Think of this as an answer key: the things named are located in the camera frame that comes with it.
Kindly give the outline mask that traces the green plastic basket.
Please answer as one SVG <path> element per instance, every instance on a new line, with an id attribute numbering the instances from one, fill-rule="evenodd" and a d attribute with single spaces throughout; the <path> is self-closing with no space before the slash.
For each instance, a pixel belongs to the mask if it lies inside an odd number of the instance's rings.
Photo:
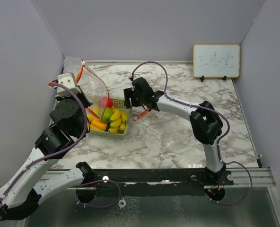
<path id="1" fill-rule="evenodd" d="M 128 130 L 130 109 L 124 106 L 121 99 L 102 97 L 97 105 L 86 109 L 90 133 L 124 139 Z"/>

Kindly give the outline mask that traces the red apple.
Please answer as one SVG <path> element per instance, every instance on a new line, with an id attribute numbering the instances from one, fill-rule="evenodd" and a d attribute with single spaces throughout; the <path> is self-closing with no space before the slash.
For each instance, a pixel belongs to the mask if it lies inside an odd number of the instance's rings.
<path id="1" fill-rule="evenodd" d="M 102 107 L 112 108 L 113 101 L 110 97 L 104 96 L 104 97 L 99 98 L 98 106 L 101 108 Z"/>

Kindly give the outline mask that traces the green apple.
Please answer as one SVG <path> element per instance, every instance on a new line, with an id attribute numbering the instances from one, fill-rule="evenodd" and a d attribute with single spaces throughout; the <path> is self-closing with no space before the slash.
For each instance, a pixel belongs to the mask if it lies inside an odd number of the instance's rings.
<path id="1" fill-rule="evenodd" d="M 102 116 L 102 122 L 109 122 L 112 115 L 113 115 L 113 110 L 107 107 Z"/>

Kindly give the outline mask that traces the clear zip bag red zipper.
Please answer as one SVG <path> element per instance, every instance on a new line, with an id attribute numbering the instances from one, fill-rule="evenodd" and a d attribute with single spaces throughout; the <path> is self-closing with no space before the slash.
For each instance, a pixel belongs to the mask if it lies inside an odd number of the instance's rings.
<path id="1" fill-rule="evenodd" d="M 66 57 L 63 63 L 63 72 L 71 72 L 92 105 L 97 105 L 99 98 L 110 97 L 105 82 L 86 64 L 82 58 Z"/>

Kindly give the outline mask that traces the orange yellow bell pepper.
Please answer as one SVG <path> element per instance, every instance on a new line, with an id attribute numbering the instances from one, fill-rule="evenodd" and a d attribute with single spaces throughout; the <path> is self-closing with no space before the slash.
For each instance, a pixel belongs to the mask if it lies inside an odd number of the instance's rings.
<path id="1" fill-rule="evenodd" d="M 99 118 L 99 107 L 87 108 L 87 118 L 90 122 L 90 128 L 98 131 L 105 131 L 107 123 L 102 122 Z"/>

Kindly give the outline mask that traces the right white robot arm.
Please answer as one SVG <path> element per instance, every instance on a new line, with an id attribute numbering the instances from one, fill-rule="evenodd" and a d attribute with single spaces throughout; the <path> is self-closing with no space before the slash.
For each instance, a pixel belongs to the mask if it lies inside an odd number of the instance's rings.
<path id="1" fill-rule="evenodd" d="M 146 106 L 150 110 L 167 112 L 188 120 L 195 138 L 203 145 L 207 182 L 212 185 L 221 182 L 226 170 L 219 148 L 223 122 L 212 104 L 208 101 L 191 104 L 170 98 L 164 91 L 154 91 L 142 77 L 131 84 L 132 87 L 123 90 L 125 107 Z"/>

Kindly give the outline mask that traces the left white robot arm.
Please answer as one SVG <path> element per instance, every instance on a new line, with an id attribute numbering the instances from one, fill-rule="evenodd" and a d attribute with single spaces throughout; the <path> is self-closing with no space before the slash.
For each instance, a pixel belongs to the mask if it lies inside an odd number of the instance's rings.
<path id="1" fill-rule="evenodd" d="M 53 124 L 35 142 L 19 171 L 0 187 L 0 221 L 22 220 L 33 214 L 50 197 L 72 186 L 92 184 L 94 170 L 87 162 L 46 181 L 41 177 L 89 132 L 85 109 L 91 105 L 83 92 L 57 95 L 50 113 Z"/>

